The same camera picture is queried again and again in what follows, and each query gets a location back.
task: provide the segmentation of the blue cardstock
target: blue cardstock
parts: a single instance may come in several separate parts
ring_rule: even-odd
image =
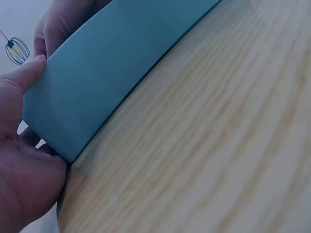
[[[47,61],[23,120],[73,162],[163,55],[219,0],[114,0]]]

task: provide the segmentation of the skin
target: skin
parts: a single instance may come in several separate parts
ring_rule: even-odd
[[[23,95],[41,77],[49,58],[83,23],[111,0],[54,0],[39,21],[34,61],[0,75],[0,232],[15,233],[42,217],[66,181],[66,162],[31,129],[21,135]]]
[[[18,232],[45,214],[66,181],[67,165],[30,129],[17,134],[23,94],[41,76],[46,59],[0,76],[0,229]]]

